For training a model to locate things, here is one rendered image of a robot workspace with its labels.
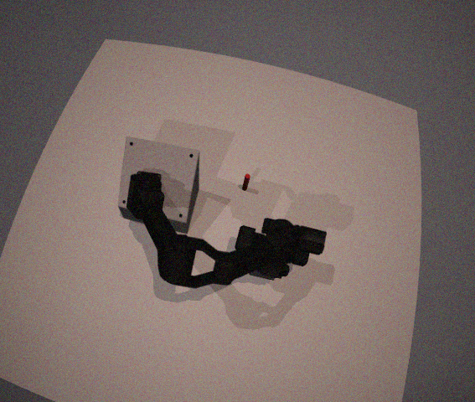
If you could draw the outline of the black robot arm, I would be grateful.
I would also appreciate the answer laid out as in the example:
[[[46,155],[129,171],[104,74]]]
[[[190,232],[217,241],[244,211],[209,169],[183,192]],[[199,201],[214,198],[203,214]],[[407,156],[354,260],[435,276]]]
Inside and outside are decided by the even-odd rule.
[[[211,284],[227,286],[257,269],[263,276],[281,279],[288,276],[286,264],[297,258],[299,250],[314,255],[323,253],[326,232],[299,224],[293,226],[285,219],[265,218],[261,231],[265,238],[231,252],[216,250],[200,238],[176,234],[163,212],[161,176],[144,171],[131,175],[126,208],[136,219],[143,219],[157,248],[159,274],[170,284],[193,289]],[[196,250],[214,260],[213,271],[191,276]]]

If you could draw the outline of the dark red cylinder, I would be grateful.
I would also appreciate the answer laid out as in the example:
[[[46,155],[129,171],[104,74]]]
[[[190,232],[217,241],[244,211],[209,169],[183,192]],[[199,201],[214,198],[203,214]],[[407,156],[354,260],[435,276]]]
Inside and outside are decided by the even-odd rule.
[[[242,189],[245,191],[248,187],[248,183],[249,183],[249,180],[250,180],[250,174],[246,174],[245,175],[245,180],[244,180],[244,183],[243,183],[243,187]]]

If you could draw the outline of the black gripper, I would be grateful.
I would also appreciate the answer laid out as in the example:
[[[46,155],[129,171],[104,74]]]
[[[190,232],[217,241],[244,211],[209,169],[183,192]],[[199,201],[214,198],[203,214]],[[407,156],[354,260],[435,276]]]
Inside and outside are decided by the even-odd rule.
[[[235,248],[250,246],[261,242],[265,238],[264,234],[256,233],[256,229],[242,225],[239,230]],[[288,264],[305,266],[308,262],[309,253],[299,250],[297,258],[290,261]]]

